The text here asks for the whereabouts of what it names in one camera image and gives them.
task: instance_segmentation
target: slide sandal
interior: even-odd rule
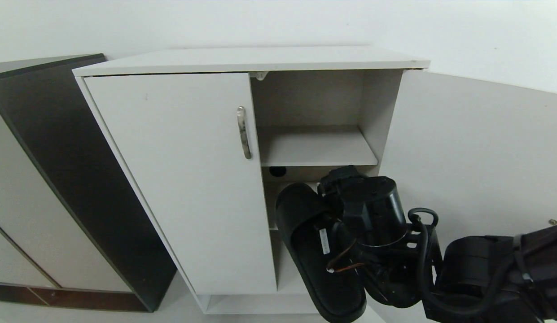
[[[335,223],[322,198],[303,183],[287,186],[276,199],[276,225],[316,309],[330,323],[350,323],[366,309],[356,270],[328,272],[337,250],[329,231]],[[340,259],[337,266],[350,266]]]

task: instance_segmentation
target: door handle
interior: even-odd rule
[[[250,147],[248,146],[248,136],[246,134],[246,109],[239,106],[237,109],[237,119],[239,122],[239,133],[241,135],[241,143],[243,146],[244,158],[251,159]]]

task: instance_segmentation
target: dark wardrobe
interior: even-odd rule
[[[0,63],[0,301],[155,311],[176,272],[71,71]]]

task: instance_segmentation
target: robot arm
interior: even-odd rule
[[[331,234],[343,250],[327,269],[349,257],[376,301],[399,308],[422,301],[426,317],[441,323],[557,319],[557,226],[516,237],[463,237],[442,258],[438,215],[412,209],[408,223],[390,178],[346,166],[322,178],[319,195],[338,218]],[[431,223],[422,223],[424,213]]]

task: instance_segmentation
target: white wall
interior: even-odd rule
[[[557,92],[557,2],[0,0],[0,61],[375,43],[431,70]]]

